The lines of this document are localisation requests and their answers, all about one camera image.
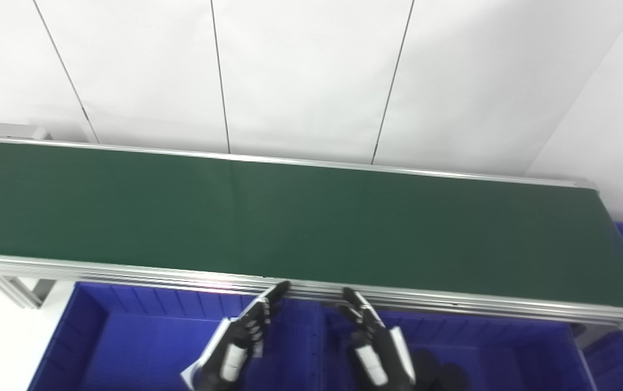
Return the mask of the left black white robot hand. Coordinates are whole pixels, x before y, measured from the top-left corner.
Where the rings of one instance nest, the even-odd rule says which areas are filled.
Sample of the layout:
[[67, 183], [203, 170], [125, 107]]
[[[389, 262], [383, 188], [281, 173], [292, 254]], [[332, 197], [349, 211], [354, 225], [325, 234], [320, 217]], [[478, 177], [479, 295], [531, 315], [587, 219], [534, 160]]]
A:
[[198, 359], [181, 373], [190, 390], [240, 390], [251, 358], [261, 356], [278, 302], [291, 288], [284, 280], [257, 295], [236, 317], [222, 318]]

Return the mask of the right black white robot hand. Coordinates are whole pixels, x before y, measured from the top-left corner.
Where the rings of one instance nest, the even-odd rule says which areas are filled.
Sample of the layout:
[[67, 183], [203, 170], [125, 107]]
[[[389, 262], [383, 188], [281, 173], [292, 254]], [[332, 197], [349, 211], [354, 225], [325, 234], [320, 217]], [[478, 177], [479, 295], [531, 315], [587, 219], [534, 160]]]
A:
[[413, 390], [416, 374], [401, 328], [387, 327], [373, 305], [358, 291], [342, 289], [337, 309], [355, 327], [349, 359], [360, 390]]

